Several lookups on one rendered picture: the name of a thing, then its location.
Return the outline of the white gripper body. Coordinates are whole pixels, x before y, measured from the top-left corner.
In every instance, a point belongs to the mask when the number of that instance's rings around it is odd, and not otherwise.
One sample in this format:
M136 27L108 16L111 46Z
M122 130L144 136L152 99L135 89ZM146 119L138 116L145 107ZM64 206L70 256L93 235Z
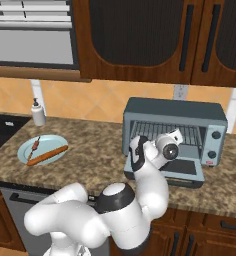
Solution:
M176 141L177 144L181 144L183 142L183 136L179 129L172 131L171 137Z

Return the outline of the teal grey toaster oven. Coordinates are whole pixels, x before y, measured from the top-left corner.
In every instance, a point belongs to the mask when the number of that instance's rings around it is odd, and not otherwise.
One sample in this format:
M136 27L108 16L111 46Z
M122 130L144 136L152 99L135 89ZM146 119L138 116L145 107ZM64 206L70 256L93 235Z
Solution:
M219 164L228 127L228 121L220 104L131 97L123 113L122 152L124 155L129 153L129 143L132 139L130 135L136 121L198 127L202 141L201 147L196 146L200 162L208 166ZM221 133L220 139L212 138L214 131ZM215 151L216 158L210 159L209 151Z

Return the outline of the toaster oven door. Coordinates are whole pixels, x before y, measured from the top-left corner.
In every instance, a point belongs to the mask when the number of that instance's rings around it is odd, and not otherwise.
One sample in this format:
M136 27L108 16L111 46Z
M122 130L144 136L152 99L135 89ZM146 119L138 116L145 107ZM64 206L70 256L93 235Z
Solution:
M204 183L202 166L198 159L178 157L160 168L171 186L197 189Z

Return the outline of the wooden base cupboard door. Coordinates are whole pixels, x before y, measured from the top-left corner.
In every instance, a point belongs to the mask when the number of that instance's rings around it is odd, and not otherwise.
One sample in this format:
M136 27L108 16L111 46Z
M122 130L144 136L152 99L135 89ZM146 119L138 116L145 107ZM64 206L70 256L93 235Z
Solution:
M163 217L154 220L149 243L139 256L170 256L174 232L180 233L176 256L183 247L188 212L169 208Z
M236 237L195 230L187 230L179 256L185 256L191 234L194 235L194 244L190 256L236 256Z

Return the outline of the wooden cupboard door dark panel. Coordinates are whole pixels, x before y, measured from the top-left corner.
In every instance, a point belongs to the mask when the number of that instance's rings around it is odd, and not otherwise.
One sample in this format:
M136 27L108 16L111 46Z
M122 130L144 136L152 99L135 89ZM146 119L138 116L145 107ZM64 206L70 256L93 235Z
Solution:
M207 72L202 72L214 4L220 4ZM236 0L204 0L198 45L191 76L194 85L236 88Z
M179 71L187 5L194 5ZM204 0L72 0L84 78L188 84Z

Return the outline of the brown baguette bread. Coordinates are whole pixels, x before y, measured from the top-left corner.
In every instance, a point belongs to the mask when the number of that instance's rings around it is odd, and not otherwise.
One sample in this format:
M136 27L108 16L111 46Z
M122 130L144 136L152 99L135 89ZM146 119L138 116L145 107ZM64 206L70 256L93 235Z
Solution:
M42 155L39 155L27 162L27 166L34 166L42 161L45 161L47 159L50 159L68 149L68 145L61 146L59 148L53 149L51 151L48 151Z

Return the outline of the kebab skewer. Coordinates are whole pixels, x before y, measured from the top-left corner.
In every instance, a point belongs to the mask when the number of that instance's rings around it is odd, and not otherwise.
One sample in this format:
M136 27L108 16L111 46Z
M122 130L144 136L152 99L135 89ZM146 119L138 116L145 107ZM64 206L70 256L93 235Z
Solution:
M40 138L41 138L41 136L39 136L38 139L37 139L37 140L34 142L34 144L32 145L31 152L30 152L30 154L29 154L29 156L28 156L28 158L27 158L27 161L29 161L29 160L31 159L31 157L32 157L32 155L33 155L33 152L34 152L35 150L37 150L38 145L39 145Z

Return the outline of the wooden drawer front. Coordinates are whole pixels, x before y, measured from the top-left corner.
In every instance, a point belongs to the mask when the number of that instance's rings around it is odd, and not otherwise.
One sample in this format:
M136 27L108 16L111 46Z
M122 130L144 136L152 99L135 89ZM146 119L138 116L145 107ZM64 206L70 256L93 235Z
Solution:
M218 216L209 213L191 212L188 222L188 228L196 231L212 232L223 235L232 235L236 237L236 231L223 229L220 221L224 220L227 224L236 226L236 218Z

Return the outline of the light blue plate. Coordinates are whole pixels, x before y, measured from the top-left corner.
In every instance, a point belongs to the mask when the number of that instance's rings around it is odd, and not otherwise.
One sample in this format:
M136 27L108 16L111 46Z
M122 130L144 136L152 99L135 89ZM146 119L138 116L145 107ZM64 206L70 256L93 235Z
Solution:
M39 135L24 142L17 152L17 157L20 162L26 164L29 154L32 151L32 146L35 141L39 141L38 148L33 152L32 158L36 158L46 152L68 144L67 140L59 135Z

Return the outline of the white soap dispenser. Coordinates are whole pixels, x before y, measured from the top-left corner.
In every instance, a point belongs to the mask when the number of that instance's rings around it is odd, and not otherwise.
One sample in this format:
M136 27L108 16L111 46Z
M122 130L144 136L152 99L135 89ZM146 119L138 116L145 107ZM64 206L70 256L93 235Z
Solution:
M34 99L34 103L31 108L33 121L36 126L43 126L46 123L46 116L43 107Z

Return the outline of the wooden shelf board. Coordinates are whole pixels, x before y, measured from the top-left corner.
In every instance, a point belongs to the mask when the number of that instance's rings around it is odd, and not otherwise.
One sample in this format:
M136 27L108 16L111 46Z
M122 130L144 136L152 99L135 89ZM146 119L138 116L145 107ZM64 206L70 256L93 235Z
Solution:
M0 66L0 77L69 82L91 82L91 79L82 78L78 70L31 67Z

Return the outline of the black hob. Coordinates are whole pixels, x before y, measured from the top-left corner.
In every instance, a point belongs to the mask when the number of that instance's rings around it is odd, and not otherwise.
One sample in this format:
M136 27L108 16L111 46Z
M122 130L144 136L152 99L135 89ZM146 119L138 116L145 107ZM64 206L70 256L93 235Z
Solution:
M0 114L0 148L29 120L30 117Z

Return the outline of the grey dishwasher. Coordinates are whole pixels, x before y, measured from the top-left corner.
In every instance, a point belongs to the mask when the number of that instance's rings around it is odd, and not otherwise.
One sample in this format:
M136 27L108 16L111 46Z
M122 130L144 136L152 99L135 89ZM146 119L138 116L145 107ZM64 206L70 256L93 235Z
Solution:
M10 201L9 197L12 193L18 193L21 198L35 200L38 203L39 201L53 194L54 190L2 181L0 181L0 190L28 255L43 256L43 254L51 246L50 235L44 234L41 236L33 236L26 230L24 226L24 215L33 205Z

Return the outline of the wooden base cupboard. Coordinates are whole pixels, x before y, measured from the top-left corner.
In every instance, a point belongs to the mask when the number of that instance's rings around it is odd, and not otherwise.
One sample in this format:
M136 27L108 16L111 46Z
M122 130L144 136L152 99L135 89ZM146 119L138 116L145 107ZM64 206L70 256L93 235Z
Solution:
M25 252L26 249L0 191L0 247Z

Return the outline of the white wall socket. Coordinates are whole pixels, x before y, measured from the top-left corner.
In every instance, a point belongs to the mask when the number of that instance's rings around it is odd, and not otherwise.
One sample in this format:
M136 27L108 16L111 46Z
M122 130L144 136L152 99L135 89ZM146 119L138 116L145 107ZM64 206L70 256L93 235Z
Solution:
M185 101L188 94L188 86L184 84L175 84L173 91L173 99L174 100L182 100Z

